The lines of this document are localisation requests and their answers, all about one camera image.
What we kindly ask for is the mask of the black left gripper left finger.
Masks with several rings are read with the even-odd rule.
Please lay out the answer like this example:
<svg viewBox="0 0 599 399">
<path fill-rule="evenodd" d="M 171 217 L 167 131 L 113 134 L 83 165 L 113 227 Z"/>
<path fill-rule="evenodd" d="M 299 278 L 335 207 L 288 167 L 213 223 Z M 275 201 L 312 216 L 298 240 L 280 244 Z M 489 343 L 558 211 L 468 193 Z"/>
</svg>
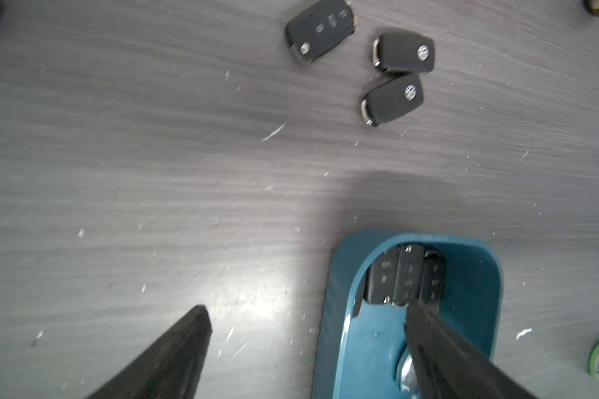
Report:
<svg viewBox="0 0 599 399">
<path fill-rule="evenodd" d="M 210 315 L 194 306 L 91 398 L 193 398 L 211 340 Z"/>
</svg>

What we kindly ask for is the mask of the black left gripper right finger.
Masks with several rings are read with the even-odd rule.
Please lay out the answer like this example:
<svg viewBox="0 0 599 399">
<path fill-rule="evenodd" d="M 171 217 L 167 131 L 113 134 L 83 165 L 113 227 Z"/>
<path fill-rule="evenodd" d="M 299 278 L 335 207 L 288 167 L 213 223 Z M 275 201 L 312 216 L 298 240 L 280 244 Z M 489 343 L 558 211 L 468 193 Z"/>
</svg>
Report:
<svg viewBox="0 0 599 399">
<path fill-rule="evenodd" d="M 422 398 L 534 398 L 431 307 L 409 305 L 406 342 Z"/>
</svg>

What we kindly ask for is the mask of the black chrome smart key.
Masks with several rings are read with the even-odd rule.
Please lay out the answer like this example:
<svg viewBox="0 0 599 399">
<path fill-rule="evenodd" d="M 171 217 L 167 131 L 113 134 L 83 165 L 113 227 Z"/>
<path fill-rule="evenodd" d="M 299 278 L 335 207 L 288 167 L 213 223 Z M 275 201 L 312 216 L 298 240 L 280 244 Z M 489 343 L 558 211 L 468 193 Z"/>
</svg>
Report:
<svg viewBox="0 0 599 399">
<path fill-rule="evenodd" d="M 419 393 L 419 383 L 414 369 L 414 359 L 408 347 L 400 355 L 396 367 L 395 379 L 402 393 L 416 395 Z"/>
</svg>

